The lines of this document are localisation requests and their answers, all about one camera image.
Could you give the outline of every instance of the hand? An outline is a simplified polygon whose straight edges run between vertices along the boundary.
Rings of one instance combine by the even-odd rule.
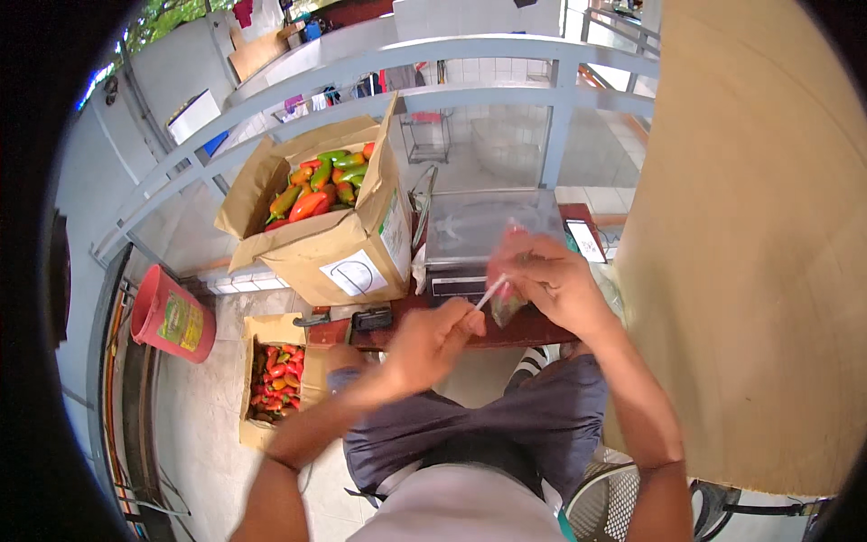
[[[592,348],[600,336],[621,330],[583,256],[547,235],[511,235],[492,258],[524,298],[553,323]]]
[[[485,315],[460,297],[436,310],[409,313],[388,346],[375,375],[381,400],[391,402],[429,389],[454,369],[472,335],[485,334]]]

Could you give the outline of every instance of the white shirt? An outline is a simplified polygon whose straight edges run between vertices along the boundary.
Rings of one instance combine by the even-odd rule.
[[[525,486],[481,467],[410,474],[348,542],[564,542],[551,509]]]

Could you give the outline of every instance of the red table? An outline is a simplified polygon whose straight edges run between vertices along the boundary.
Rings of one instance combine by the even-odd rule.
[[[593,223],[593,218],[590,216],[590,210],[587,208],[587,205],[583,203],[560,205],[559,209],[560,216],[563,219],[580,219],[585,221],[593,232],[593,237],[599,245],[600,250],[602,249],[596,225]],[[397,331],[401,319],[409,311],[429,308],[427,293],[416,296],[414,292],[415,279],[410,284],[410,294],[408,296],[391,302],[394,323],[390,327],[374,331],[353,331],[349,343],[362,350],[385,349],[391,341],[391,337]],[[470,339],[470,342],[467,344],[468,348],[541,346],[543,344],[567,343],[577,339],[569,331],[552,323],[551,320],[532,305],[522,308],[503,329],[493,321],[490,304],[487,304],[483,311],[486,314],[487,335]],[[319,345],[342,343],[348,327],[349,320],[311,327],[308,343]]]

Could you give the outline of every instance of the digital scale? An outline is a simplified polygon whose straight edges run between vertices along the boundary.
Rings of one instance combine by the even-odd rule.
[[[485,294],[486,267],[511,221],[565,245],[553,190],[506,188],[431,195],[425,267],[434,304],[452,296],[471,303]]]

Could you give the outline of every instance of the white straw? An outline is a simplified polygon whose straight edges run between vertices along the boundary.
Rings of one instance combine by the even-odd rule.
[[[481,310],[481,308],[485,306],[485,303],[487,303],[488,300],[493,297],[493,292],[496,291],[505,282],[506,279],[507,276],[505,275],[505,273],[503,273],[499,276],[497,282],[491,284],[491,287],[487,289],[485,295],[482,296],[481,300],[479,300],[478,303],[476,303],[476,310]]]

